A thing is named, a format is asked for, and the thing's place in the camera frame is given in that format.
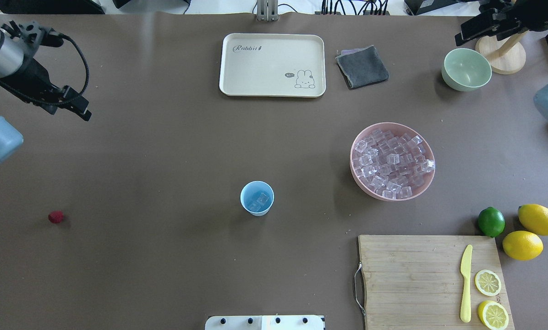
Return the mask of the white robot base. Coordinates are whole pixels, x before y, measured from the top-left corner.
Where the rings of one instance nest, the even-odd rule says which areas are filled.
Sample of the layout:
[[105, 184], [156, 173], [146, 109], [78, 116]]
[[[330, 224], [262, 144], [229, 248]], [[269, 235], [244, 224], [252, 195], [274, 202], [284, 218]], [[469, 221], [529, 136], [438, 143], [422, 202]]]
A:
[[213, 316], [205, 322], [205, 330], [324, 330], [326, 322], [320, 315], [236, 315]]

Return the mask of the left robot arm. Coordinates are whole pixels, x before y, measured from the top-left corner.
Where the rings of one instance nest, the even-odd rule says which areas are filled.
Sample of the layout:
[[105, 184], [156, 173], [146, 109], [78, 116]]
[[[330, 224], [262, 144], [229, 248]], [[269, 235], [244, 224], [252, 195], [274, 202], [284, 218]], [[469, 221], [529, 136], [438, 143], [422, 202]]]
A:
[[[35, 58], [41, 47], [61, 47], [71, 44], [85, 68], [85, 81], [80, 90], [65, 85], [56, 86], [50, 74]], [[23, 103], [37, 106], [48, 114], [65, 109], [89, 121], [89, 101], [84, 96], [90, 79], [89, 66], [77, 43], [62, 32], [31, 21], [10, 21], [0, 27], [0, 89]], [[0, 165], [23, 144], [23, 135], [3, 115], [0, 115]]]

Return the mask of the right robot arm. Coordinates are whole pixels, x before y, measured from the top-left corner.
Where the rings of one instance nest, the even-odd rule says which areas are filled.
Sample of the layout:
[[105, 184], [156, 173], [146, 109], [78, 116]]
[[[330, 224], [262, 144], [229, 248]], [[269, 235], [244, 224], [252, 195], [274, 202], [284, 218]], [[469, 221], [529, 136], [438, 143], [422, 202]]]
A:
[[[548, 0], [480, 0], [479, 15], [460, 26], [458, 46], [477, 39], [476, 50], [494, 72], [517, 73], [526, 62], [521, 38], [529, 31], [548, 31]], [[548, 84], [536, 92], [534, 104], [548, 121]]]

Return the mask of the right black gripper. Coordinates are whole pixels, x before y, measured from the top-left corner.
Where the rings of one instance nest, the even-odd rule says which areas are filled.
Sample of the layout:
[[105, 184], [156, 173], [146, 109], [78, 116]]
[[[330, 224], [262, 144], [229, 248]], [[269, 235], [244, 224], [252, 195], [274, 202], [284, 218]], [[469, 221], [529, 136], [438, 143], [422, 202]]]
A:
[[497, 40], [503, 40], [528, 32], [529, 28], [517, 17], [515, 9], [525, 3], [525, 0], [480, 0], [480, 14], [460, 26], [460, 33], [455, 36], [456, 46], [484, 36], [496, 36]]

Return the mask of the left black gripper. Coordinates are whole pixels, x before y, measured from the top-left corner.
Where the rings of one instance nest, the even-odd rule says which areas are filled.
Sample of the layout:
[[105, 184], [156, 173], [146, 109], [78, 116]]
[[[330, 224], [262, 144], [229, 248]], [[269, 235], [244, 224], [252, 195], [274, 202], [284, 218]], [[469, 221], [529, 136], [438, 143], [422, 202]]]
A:
[[23, 102], [42, 107], [52, 115], [58, 108], [62, 108], [75, 113], [84, 121], [91, 118], [89, 101], [70, 86], [64, 86], [60, 93], [60, 89], [50, 81], [48, 71], [35, 59], [1, 81], [14, 96]]

